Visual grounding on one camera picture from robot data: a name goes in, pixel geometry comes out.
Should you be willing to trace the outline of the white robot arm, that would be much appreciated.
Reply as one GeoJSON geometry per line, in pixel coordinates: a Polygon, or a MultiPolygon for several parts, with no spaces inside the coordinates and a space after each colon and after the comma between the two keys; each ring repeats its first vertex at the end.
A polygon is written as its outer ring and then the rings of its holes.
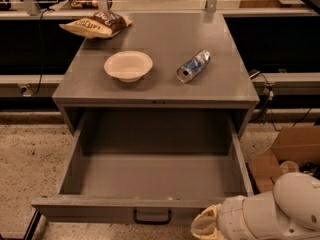
{"type": "Polygon", "coordinates": [[[320,180],[284,174],[271,191],[206,208],[191,234],[198,240],[320,240],[320,180]]]}

